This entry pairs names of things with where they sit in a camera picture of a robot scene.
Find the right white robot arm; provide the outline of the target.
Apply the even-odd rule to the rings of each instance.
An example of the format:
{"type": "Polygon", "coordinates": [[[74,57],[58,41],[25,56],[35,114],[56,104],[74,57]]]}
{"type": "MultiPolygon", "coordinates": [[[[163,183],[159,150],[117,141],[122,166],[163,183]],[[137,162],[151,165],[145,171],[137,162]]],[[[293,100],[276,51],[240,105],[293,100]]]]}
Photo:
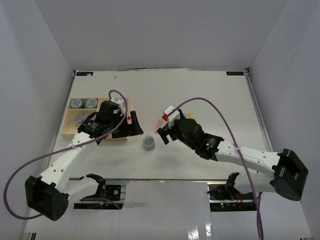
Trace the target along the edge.
{"type": "Polygon", "coordinates": [[[190,118],[167,121],[156,132],[166,145],[170,140],[178,140],[202,159],[253,170],[255,173],[251,176],[241,176],[239,172],[229,175],[224,188],[226,195],[233,200],[250,192],[277,193],[291,201],[302,199],[309,171],[293,150],[285,148],[282,152],[269,152],[236,147],[220,136],[204,132],[190,118]]]}

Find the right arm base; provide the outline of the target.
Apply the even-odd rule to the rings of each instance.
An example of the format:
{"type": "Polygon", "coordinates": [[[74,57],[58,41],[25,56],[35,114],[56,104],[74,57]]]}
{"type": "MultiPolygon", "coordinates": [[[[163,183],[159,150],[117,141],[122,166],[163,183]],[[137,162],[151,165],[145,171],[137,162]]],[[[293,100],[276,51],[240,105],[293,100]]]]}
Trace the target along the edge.
{"type": "Polygon", "coordinates": [[[254,212],[257,210],[251,192],[242,194],[237,190],[228,191],[224,184],[209,184],[207,194],[212,213],[254,212]]]}

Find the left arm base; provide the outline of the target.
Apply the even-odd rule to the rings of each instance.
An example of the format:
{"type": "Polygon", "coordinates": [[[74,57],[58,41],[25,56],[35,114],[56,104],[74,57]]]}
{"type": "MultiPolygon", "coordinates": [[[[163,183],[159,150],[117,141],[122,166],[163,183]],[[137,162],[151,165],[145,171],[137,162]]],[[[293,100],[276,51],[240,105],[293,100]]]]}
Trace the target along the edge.
{"type": "Polygon", "coordinates": [[[85,197],[81,201],[100,201],[102,205],[115,207],[116,209],[121,209],[120,204],[116,201],[121,200],[121,185],[106,185],[104,188],[104,194],[102,197],[85,197]]]}

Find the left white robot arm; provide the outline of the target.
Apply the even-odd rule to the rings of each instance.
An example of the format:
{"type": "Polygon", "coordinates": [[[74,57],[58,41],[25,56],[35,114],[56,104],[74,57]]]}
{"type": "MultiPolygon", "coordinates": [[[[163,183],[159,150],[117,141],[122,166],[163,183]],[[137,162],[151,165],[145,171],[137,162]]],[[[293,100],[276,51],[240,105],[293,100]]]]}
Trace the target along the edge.
{"type": "Polygon", "coordinates": [[[66,212],[68,205],[83,198],[99,200],[106,194],[106,181],[103,177],[89,173],[80,180],[68,183],[71,175],[84,162],[87,155],[99,146],[108,136],[113,139],[142,135],[137,114],[130,111],[123,99],[105,100],[99,111],[93,112],[78,127],[69,144],[57,160],[38,177],[30,176],[25,182],[27,205],[57,221],[66,212]]]}

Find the paperclip jar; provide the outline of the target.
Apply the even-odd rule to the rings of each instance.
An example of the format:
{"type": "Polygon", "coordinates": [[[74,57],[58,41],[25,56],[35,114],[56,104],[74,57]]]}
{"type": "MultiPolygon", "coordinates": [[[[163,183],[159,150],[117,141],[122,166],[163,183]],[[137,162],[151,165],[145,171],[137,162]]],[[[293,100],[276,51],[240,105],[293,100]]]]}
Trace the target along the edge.
{"type": "Polygon", "coordinates": [[[151,135],[147,135],[142,140],[143,148],[147,151],[151,151],[155,148],[155,139],[151,135]]]}
{"type": "Polygon", "coordinates": [[[88,117],[87,114],[76,113],[72,116],[72,122],[75,126],[80,126],[88,117]]]}

